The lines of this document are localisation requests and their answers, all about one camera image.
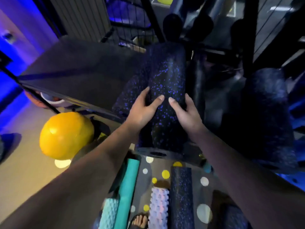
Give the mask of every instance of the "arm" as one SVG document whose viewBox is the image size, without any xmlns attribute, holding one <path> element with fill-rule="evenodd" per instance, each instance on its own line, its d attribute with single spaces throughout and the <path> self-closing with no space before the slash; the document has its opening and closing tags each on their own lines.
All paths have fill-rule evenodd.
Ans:
<svg viewBox="0 0 305 229">
<path fill-rule="evenodd" d="M 1 229 L 90 228 L 118 173 L 128 148 L 163 102 L 159 96 L 145 106 L 146 88 L 127 120 L 93 151 L 29 198 Z"/>
<path fill-rule="evenodd" d="M 247 160 L 203 125 L 193 100 L 187 109 L 170 98 L 178 120 L 213 166 L 229 195 L 254 229 L 303 228 L 305 193 L 271 171 Z"/>
</svg>

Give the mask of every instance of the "hand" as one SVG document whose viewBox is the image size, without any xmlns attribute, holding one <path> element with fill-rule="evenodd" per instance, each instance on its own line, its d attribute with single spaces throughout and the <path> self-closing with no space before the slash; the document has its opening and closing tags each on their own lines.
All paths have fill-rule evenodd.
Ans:
<svg viewBox="0 0 305 229">
<path fill-rule="evenodd" d="M 145 97 L 148 92 L 149 87 L 141 92 L 126 119 L 126 123 L 136 132 L 139 132 L 152 119 L 157 108 L 164 100 L 164 96 L 161 95 L 151 105 L 145 106 Z"/>
<path fill-rule="evenodd" d="M 181 126 L 189 135 L 189 138 L 196 142 L 198 136 L 207 130 L 207 128 L 202 123 L 200 115 L 195 107 L 195 104 L 188 94 L 185 94 L 186 111 L 184 111 L 179 103 L 170 97 L 168 99 L 170 106 L 175 110 L 178 120 Z"/>
</svg>

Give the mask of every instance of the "forearm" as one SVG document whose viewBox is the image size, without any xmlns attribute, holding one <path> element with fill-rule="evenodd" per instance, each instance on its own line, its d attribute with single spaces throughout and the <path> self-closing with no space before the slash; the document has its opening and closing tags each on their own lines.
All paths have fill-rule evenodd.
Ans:
<svg viewBox="0 0 305 229">
<path fill-rule="evenodd" d="M 0 228 L 89 228 L 135 136 L 128 124 L 121 125 L 28 199 Z"/>
<path fill-rule="evenodd" d="M 253 228 L 291 225 L 288 211 L 301 210 L 301 190 L 244 158 L 207 130 L 196 142 Z"/>
</svg>

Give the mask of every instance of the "light blue textured foam roller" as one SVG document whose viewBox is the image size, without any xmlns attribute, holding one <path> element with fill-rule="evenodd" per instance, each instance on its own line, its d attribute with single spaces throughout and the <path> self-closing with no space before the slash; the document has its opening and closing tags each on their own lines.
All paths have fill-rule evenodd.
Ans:
<svg viewBox="0 0 305 229">
<path fill-rule="evenodd" d="M 107 198 L 105 200 L 105 205 L 98 229 L 113 229 L 118 206 L 119 200 L 117 199 Z"/>
<path fill-rule="evenodd" d="M 128 159 L 127 169 L 123 181 L 119 188 L 120 202 L 116 213 L 114 229 L 126 229 L 128 214 L 132 203 L 132 195 L 135 189 L 140 162 L 134 159 Z"/>
</svg>

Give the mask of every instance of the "left hand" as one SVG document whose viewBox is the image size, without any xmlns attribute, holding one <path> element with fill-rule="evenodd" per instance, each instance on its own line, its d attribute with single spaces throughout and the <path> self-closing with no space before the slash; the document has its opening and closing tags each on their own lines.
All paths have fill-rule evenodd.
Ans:
<svg viewBox="0 0 305 229">
<path fill-rule="evenodd" d="M 129 115 L 125 121 L 126 124 L 135 132 L 139 132 L 154 116 L 157 108 L 162 104 L 164 100 L 164 95 L 159 96 L 152 102 L 151 105 L 145 106 L 145 97 L 149 92 L 149 87 L 145 88 L 129 112 Z"/>
</svg>

